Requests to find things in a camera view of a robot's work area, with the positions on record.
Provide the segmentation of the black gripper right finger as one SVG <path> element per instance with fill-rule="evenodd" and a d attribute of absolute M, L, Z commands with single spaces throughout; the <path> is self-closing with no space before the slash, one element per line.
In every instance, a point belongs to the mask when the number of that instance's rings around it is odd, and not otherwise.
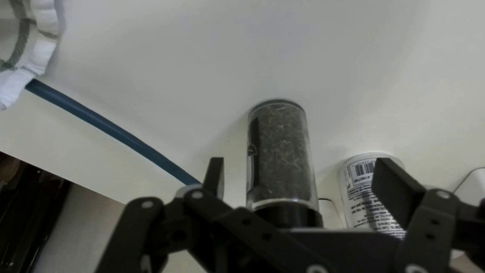
<path fill-rule="evenodd" d="M 376 159 L 371 190 L 406 230 L 397 273 L 455 273 L 453 250 L 485 269 L 485 199 L 468 204 L 447 189 L 424 187 L 391 157 Z"/>

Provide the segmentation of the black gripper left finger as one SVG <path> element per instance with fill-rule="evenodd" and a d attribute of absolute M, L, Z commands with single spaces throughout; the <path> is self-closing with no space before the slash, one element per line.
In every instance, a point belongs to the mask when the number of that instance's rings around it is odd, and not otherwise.
<path fill-rule="evenodd" d="M 332 273 L 333 265 L 295 237 L 321 216 L 292 201 L 250 210 L 223 201 L 224 160 L 209 160 L 204 180 L 165 203 L 129 201 L 95 273 L 161 273 L 171 253 L 186 250 L 208 273 Z"/>

